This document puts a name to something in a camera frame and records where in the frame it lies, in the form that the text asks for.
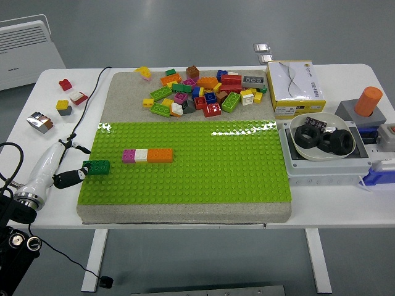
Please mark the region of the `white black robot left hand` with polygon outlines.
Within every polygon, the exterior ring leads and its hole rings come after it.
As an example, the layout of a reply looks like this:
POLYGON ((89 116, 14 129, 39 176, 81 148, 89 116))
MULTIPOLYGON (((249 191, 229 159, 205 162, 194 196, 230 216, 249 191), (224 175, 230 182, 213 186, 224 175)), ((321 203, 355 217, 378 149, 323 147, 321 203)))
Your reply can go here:
POLYGON ((83 166, 79 170, 56 175, 56 171, 69 148, 81 150, 85 154, 91 153, 90 150, 73 142, 71 139, 58 140, 38 160, 28 177, 27 183, 17 189, 15 193, 16 199, 31 200, 32 202, 36 202, 38 207, 40 207, 45 204, 47 190, 53 184, 57 188, 63 189, 82 182, 89 172, 87 166, 83 166))

